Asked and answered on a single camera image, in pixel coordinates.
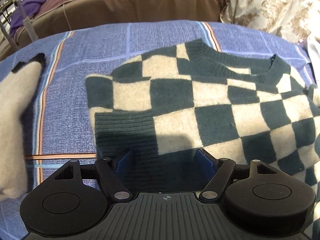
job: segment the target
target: mauve fabric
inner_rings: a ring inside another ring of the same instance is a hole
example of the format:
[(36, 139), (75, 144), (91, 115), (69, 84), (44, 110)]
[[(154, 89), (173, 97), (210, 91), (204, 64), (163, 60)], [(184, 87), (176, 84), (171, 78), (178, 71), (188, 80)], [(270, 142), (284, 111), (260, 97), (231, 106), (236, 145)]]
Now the mauve fabric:
[[(42, 4), (45, 3), (46, 0), (23, 0), (22, 6), (26, 11), (28, 16), (31, 16), (37, 13)], [(11, 17), (11, 26), (10, 26), (10, 36), (14, 36), (15, 32), (23, 26), (23, 18), (21, 11), (17, 8)]]

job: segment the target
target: blue plaid fabric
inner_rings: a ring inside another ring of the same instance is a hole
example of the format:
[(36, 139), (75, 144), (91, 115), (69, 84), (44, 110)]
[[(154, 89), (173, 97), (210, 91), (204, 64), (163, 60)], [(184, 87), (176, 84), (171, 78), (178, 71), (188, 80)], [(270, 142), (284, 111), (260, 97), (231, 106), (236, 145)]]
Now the blue plaid fabric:
[[(37, 97), (23, 116), (29, 190), (70, 158), (78, 158), (81, 163), (94, 162), (95, 147), (84, 85), (88, 74), (108, 75), (131, 57), (196, 39), (218, 51), (244, 57), (270, 58), (277, 54), (298, 70), (307, 86), (315, 82), (311, 61), (300, 46), (235, 25), (192, 21), (110, 24), (41, 39), (0, 63), (1, 81), (17, 62), (39, 52), (47, 57)], [(96, 187), (94, 181), (85, 183)], [(318, 183), (313, 178), (316, 192), (320, 191)], [(19, 216), (23, 197), (0, 203), (2, 240), (18, 240), (27, 234)], [(310, 222), (308, 234), (316, 239), (319, 228), (320, 221)]]

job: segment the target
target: green and cream sweater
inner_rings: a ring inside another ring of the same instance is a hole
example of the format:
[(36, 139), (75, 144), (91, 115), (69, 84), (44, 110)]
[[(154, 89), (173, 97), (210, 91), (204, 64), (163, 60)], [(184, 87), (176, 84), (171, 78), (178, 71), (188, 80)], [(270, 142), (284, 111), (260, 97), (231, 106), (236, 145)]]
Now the green and cream sweater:
[(110, 76), (85, 81), (101, 156), (131, 148), (129, 190), (201, 190), (193, 164), (203, 147), (239, 164), (260, 159), (317, 184), (320, 100), (298, 72), (274, 55), (243, 58), (196, 40), (131, 58)]

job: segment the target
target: cream floral cloth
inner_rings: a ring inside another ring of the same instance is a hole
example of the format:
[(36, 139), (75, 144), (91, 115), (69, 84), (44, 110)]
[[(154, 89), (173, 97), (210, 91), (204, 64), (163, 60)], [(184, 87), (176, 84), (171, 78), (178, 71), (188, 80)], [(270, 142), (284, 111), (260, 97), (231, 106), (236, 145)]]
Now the cream floral cloth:
[(320, 0), (222, 0), (220, 20), (297, 42), (320, 38)]

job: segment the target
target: ribbed gray plate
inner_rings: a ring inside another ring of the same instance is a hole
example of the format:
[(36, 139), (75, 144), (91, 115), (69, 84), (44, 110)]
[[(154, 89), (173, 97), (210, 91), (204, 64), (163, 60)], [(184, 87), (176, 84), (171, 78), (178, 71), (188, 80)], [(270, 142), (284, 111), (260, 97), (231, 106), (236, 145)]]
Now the ribbed gray plate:
[[(25, 240), (51, 239), (34, 233)], [(140, 193), (115, 204), (95, 228), (65, 240), (267, 240), (234, 226), (216, 204), (203, 204), (193, 193)], [(303, 233), (278, 240), (308, 240)]]

